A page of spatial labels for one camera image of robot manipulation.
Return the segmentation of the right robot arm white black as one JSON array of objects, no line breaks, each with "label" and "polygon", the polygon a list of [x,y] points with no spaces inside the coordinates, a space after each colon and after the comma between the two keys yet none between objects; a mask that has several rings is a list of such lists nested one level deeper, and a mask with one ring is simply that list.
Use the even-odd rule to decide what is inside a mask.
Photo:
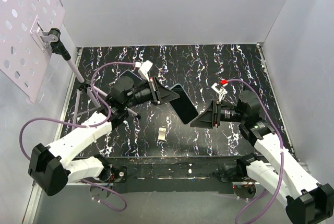
[{"label": "right robot arm white black", "polygon": [[237,122],[242,136],[271,164],[268,167],[255,154],[245,155],[237,159],[237,177],[261,184],[292,223],[320,223],[332,217],[333,187],[318,182],[295,160],[259,111],[256,94],[245,90],[235,106],[213,101],[190,125],[214,128],[221,122]]}]

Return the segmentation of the dark phone blue edge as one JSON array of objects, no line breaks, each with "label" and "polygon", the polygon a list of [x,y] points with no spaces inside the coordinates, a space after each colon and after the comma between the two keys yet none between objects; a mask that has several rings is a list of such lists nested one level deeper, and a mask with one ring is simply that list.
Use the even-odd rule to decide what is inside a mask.
[{"label": "dark phone blue edge", "polygon": [[170,101],[170,105],[183,124],[190,123],[199,115],[190,97],[181,84],[175,84],[170,90],[180,96],[178,99]]}]

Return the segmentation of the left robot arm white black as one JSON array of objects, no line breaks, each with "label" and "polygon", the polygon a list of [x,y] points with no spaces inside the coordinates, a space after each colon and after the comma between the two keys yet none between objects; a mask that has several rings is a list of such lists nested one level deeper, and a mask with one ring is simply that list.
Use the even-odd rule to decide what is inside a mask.
[{"label": "left robot arm white black", "polygon": [[164,87],[156,77],[135,86],[130,77],[119,78],[106,97],[107,106],[101,107],[83,125],[63,138],[36,145],[31,154],[28,173],[48,196],[59,193],[67,183],[85,178],[106,182],[118,178],[114,168],[101,155],[76,159],[85,148],[120,126],[129,116],[128,108],[150,102],[161,105],[179,98]]}]

